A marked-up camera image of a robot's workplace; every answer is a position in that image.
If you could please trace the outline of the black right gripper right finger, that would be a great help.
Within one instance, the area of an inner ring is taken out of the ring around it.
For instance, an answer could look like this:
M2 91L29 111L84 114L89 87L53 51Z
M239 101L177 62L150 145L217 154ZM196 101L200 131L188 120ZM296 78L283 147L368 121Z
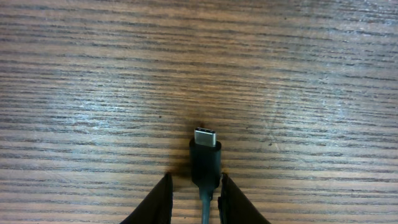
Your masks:
M271 224L225 173L218 210L221 224Z

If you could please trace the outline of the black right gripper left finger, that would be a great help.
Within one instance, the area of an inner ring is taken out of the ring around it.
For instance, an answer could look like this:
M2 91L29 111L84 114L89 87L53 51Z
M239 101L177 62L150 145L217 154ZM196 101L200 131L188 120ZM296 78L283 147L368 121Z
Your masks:
M166 173L145 199L120 224L171 224L172 175Z

